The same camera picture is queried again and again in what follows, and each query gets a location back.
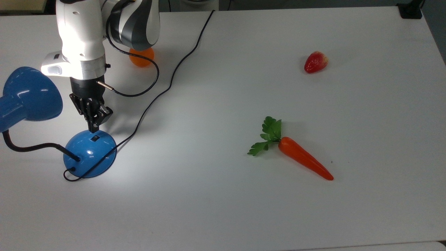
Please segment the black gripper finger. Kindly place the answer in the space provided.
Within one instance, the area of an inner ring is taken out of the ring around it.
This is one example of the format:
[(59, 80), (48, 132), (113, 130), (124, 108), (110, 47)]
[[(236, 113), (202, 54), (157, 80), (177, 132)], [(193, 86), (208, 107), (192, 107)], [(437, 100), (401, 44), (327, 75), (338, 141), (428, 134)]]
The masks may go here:
[(93, 121), (93, 114), (92, 114), (92, 106), (91, 102), (88, 99), (83, 99), (78, 96), (76, 96), (74, 93), (71, 93), (69, 95), (71, 101), (73, 102), (77, 112), (82, 115), (87, 122), (88, 130), (94, 131), (94, 121)]
[(101, 104), (93, 116), (93, 133), (99, 130), (99, 126), (104, 124), (113, 115), (113, 110)]

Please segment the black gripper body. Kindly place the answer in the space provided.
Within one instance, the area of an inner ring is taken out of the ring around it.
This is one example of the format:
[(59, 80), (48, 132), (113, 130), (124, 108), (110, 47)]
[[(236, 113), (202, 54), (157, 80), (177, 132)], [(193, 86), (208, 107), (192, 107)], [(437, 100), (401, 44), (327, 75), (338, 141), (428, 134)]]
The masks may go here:
[(79, 105), (81, 100), (91, 99), (92, 101), (97, 101), (100, 104), (104, 104), (105, 100), (103, 99), (102, 96), (105, 92), (105, 87), (98, 84), (98, 81), (104, 83), (105, 76), (87, 80), (81, 80), (70, 77), (70, 84), (72, 90), (70, 98), (72, 99), (73, 103)]

